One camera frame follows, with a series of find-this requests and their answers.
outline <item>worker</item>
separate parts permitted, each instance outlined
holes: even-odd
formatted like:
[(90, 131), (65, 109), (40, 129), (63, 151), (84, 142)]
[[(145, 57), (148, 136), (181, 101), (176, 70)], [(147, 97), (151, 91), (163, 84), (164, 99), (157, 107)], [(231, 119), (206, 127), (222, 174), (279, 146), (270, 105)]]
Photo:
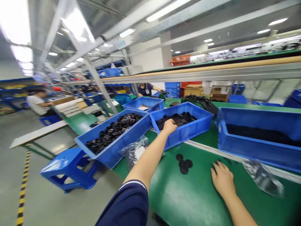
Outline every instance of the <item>worker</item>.
[(29, 93), (34, 93), (27, 97), (26, 102), (29, 107), (37, 113), (40, 117), (47, 117), (56, 115), (55, 111), (50, 108), (54, 104), (51, 102), (45, 102), (43, 98), (47, 96), (47, 92), (43, 89), (31, 90)]
[(157, 90), (159, 92), (164, 91), (164, 89), (160, 89), (150, 83), (139, 83), (137, 87), (138, 87), (139, 96), (151, 96), (152, 89)]
[[(174, 123), (173, 119), (165, 122), (163, 130), (147, 147), (129, 172), (123, 185), (105, 207), (96, 226), (146, 225), (150, 180), (160, 161), (168, 136), (177, 128)], [(213, 165), (215, 168), (215, 171), (211, 168), (213, 184), (225, 201), (234, 225), (257, 226), (236, 195), (233, 174), (228, 167), (219, 161)]]

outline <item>person's right hand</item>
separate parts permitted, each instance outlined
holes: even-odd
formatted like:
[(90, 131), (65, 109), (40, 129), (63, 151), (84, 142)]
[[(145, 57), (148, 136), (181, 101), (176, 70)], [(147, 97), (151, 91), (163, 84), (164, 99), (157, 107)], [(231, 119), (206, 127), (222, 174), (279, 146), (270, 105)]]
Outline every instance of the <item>person's right hand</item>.
[(178, 126), (175, 124), (175, 121), (173, 119), (168, 119), (165, 123), (164, 123), (164, 127), (162, 132), (166, 132), (168, 135), (170, 135), (171, 133), (173, 133), (176, 129), (178, 128)]
[(217, 161), (217, 164), (213, 163), (216, 172), (211, 168), (212, 181), (216, 190), (224, 200), (235, 197), (236, 190), (233, 182), (233, 173), (225, 164), (219, 161)]

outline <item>yellow and black floor marking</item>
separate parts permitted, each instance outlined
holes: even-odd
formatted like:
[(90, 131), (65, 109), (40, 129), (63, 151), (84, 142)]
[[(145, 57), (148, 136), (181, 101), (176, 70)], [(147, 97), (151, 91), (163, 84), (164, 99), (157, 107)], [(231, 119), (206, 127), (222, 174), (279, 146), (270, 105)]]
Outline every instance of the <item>yellow and black floor marking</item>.
[(22, 226), (24, 222), (23, 213), (24, 213), (24, 204), (25, 204), (25, 188), (27, 185), (28, 171), (29, 171), (29, 159), (30, 159), (30, 151), (27, 151), (25, 168), (24, 168), (23, 178), (22, 178), (22, 185), (20, 190), (20, 200), (19, 200), (19, 209), (18, 209), (16, 226)]

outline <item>man in white shirt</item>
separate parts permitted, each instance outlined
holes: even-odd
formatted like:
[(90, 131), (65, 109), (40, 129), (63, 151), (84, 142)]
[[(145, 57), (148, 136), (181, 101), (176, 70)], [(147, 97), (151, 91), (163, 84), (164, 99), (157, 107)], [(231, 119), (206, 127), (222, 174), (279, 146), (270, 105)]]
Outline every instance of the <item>man in white shirt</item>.
[(53, 103), (46, 103), (43, 98), (47, 96), (47, 92), (43, 89), (35, 90), (35, 94), (28, 96), (26, 101), (29, 107), (38, 115), (42, 117), (47, 117), (51, 115), (56, 115), (55, 111), (50, 109), (49, 106), (53, 106)]

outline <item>factory floor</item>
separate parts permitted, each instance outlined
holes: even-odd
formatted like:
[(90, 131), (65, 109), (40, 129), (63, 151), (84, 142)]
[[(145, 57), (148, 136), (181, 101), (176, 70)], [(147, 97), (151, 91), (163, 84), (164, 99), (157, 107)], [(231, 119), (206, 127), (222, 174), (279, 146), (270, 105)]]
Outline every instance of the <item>factory floor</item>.
[[(22, 174), (26, 151), (10, 150), (12, 141), (44, 127), (30, 110), (0, 117), (0, 225), (15, 226), (18, 214)], [(58, 152), (74, 144), (76, 135), (69, 128), (58, 130), (38, 143)], [(25, 189), (24, 226), (95, 225), (101, 212), (119, 189), (122, 179), (112, 170), (98, 173), (98, 181), (90, 190), (74, 189), (69, 194), (43, 178), (39, 172), (49, 160), (30, 154), (28, 182)], [(158, 225), (150, 210), (147, 226)]]

